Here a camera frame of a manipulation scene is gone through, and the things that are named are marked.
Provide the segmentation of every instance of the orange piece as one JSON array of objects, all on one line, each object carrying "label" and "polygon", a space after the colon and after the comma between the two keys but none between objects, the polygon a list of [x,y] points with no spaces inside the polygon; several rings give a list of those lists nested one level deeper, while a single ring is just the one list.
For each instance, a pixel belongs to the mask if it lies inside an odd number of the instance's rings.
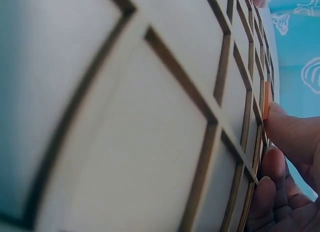
[{"label": "orange piece", "polygon": [[269,105],[272,101],[271,87],[270,83],[266,81],[264,83],[264,106],[263,106],[263,120],[268,119],[269,115]]}]

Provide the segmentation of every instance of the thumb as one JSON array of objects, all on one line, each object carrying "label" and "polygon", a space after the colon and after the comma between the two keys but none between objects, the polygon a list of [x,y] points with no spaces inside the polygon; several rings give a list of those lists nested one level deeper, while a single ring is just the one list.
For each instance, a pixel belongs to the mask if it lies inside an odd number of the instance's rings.
[{"label": "thumb", "polygon": [[320,153],[320,117],[289,116],[271,103],[265,126],[271,141],[294,163],[312,165]]}]

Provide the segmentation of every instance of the curved panel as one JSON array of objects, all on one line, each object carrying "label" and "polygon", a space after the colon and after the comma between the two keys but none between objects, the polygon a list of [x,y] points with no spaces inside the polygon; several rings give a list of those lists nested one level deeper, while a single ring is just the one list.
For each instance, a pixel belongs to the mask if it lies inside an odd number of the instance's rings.
[{"label": "curved panel", "polygon": [[23,224],[53,133],[121,17],[112,0],[0,0],[0,215],[7,221]]}]

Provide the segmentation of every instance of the fingernail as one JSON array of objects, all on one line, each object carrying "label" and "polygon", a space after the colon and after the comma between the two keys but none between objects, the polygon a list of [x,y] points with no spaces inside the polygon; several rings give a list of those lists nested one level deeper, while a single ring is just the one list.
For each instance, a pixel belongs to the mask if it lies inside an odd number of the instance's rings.
[{"label": "fingernail", "polygon": [[273,150],[273,149],[276,149],[277,147],[275,146],[275,145],[270,145],[267,149],[266,149],[266,151],[270,151],[270,150]]},{"label": "fingernail", "polygon": [[260,179],[258,184],[260,184],[262,181],[265,181],[265,180],[271,180],[271,178],[269,176],[264,176],[264,177],[262,177],[262,179]]}]

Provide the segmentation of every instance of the blue fabric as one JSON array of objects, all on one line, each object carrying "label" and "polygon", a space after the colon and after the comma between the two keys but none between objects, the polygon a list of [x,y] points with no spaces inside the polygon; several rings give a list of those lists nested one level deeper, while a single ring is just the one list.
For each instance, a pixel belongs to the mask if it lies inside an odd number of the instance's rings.
[{"label": "blue fabric", "polygon": [[[320,116],[320,0],[267,0],[278,51],[280,104],[297,117]],[[303,192],[317,195],[292,164]]]}]

